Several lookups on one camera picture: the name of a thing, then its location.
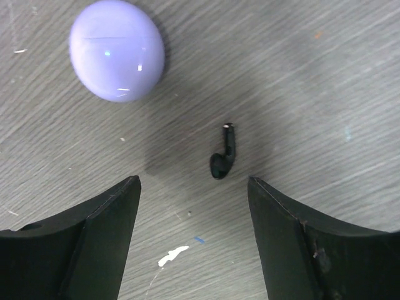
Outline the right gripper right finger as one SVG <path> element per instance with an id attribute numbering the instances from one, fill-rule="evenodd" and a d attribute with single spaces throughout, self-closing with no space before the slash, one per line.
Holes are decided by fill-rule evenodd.
<path id="1" fill-rule="evenodd" d="M 250 177 L 247 198 L 269 299 L 398 299 L 399 233 L 319 212 Z"/>

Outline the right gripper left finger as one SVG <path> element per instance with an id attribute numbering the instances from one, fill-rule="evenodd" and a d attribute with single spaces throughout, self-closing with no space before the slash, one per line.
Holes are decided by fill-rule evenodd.
<path id="1" fill-rule="evenodd" d="M 141 195 L 138 176 L 56 215 L 1 231 L 1 299 L 117 299 Z"/>

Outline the black earbud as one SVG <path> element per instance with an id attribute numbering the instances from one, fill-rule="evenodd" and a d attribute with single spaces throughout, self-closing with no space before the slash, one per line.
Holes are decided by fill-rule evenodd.
<path id="1" fill-rule="evenodd" d="M 224 154 L 214 153 L 210 157 L 210 172 L 214 179 L 224 179 L 230 172 L 236 159 L 236 136 L 234 124 L 231 122 L 223 125 Z"/>

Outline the purple earbud case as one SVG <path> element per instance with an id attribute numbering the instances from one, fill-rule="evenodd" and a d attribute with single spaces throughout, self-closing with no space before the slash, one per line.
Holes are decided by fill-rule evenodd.
<path id="1" fill-rule="evenodd" d="M 97 1 L 83 9 L 71 28 L 69 54 L 79 80 L 115 103 L 149 94 L 166 57 L 153 20 L 126 1 Z"/>

